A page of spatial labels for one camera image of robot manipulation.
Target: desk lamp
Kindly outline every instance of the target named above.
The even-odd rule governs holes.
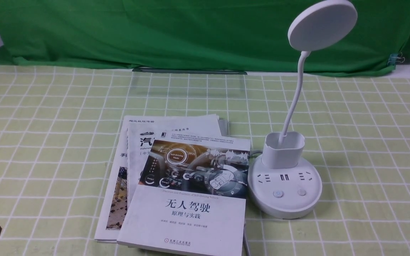
[[[301,52],[298,83],[282,132],[265,137],[262,154],[249,168],[249,191],[256,205],[278,219],[296,219],[309,214],[322,193],[316,168],[301,157],[305,138],[288,132],[303,84],[303,64],[312,51],[339,42],[355,26],[357,11],[347,0],[324,0],[300,13],[292,22],[288,39]]]

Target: round lamp head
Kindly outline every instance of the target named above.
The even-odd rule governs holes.
[[[347,0],[324,0],[300,13],[288,37],[292,48],[312,52],[343,39],[357,23],[357,10]]]

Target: green cloth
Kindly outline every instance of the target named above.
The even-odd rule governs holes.
[[[0,0],[0,64],[296,71],[287,39],[317,0]],[[380,76],[410,56],[410,1],[354,0],[358,22],[305,72]]]

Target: power strip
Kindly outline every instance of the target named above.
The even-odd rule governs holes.
[[[297,219],[309,214],[322,194],[322,180],[306,159],[286,169],[269,169],[262,156],[249,169],[248,185],[256,205],[278,219]]]

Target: table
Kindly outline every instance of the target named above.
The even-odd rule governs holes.
[[[294,76],[0,66],[0,255],[159,255],[93,240],[123,116],[216,113],[261,149],[295,87]],[[291,129],[324,192],[291,221],[248,201],[252,255],[410,255],[410,79],[305,77]]]

